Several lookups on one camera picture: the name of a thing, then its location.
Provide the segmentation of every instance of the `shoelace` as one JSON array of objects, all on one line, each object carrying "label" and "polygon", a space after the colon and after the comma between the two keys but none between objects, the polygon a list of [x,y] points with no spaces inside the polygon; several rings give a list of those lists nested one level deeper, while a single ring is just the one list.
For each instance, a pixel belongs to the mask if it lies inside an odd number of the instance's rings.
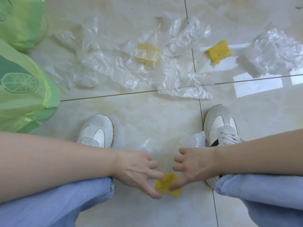
[{"label": "shoelace", "polygon": [[240,142],[240,139],[238,136],[234,134],[234,132],[231,131],[222,131],[222,139],[223,139],[223,145],[230,145],[230,144],[237,144]]}]

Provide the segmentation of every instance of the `lemon slice graphic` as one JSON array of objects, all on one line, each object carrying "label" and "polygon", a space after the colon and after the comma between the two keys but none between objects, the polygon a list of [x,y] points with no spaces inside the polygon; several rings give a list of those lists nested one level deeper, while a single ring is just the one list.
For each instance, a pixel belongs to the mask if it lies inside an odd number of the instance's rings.
[{"label": "lemon slice graphic", "polygon": [[0,21],[7,19],[7,16],[12,12],[12,4],[10,0],[0,0]]},{"label": "lemon slice graphic", "polygon": [[1,79],[2,86],[11,93],[26,93],[36,90],[38,80],[24,73],[6,73]]}]

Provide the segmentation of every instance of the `jeans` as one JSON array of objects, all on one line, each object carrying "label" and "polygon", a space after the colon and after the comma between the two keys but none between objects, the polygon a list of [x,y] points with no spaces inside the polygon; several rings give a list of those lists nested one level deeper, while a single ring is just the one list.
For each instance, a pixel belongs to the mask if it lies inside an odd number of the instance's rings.
[{"label": "jeans", "polygon": [[216,190],[241,199],[259,227],[303,226],[303,177],[229,174],[217,182]]},{"label": "jeans", "polygon": [[113,193],[111,177],[66,184],[0,205],[0,226],[74,227],[80,212],[107,201]]}]

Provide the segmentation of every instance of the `tile floor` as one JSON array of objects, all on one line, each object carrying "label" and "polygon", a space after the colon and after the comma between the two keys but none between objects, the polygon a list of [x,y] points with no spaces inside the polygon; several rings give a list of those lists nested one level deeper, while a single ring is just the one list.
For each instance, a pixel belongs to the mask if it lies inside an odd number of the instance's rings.
[{"label": "tile floor", "polygon": [[[211,22],[210,40],[201,42],[184,60],[215,85],[213,99],[204,101],[159,95],[145,83],[128,90],[103,76],[100,87],[73,88],[63,95],[58,111],[36,134],[74,141],[89,116],[106,114],[115,127],[113,148],[147,150],[159,160],[160,170],[171,172],[172,157],[191,135],[202,131],[207,110],[216,104],[230,107],[245,140],[303,128],[303,71],[256,78],[237,62],[241,49],[270,22],[302,40],[302,24],[297,23],[303,9],[295,7],[303,6],[303,0],[46,0],[46,4],[50,30],[30,54],[41,66],[72,58],[52,33],[93,8],[106,16],[99,17],[99,32],[111,35],[115,43],[156,27],[154,17],[168,11]],[[234,55],[213,68],[203,51],[223,39],[234,45]],[[49,56],[41,56],[45,51]],[[76,225],[256,226],[241,201],[218,195],[203,183],[185,187],[180,198],[165,195],[160,201],[119,182],[115,190],[111,200],[81,213]]]}]

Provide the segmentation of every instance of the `forearm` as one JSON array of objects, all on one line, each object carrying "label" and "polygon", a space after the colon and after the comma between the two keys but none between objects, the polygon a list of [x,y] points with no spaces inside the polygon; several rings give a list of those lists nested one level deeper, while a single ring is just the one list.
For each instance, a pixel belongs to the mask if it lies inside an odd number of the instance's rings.
[{"label": "forearm", "polygon": [[0,133],[0,203],[112,174],[116,150],[34,135]]},{"label": "forearm", "polygon": [[303,175],[303,129],[215,148],[219,172]]}]

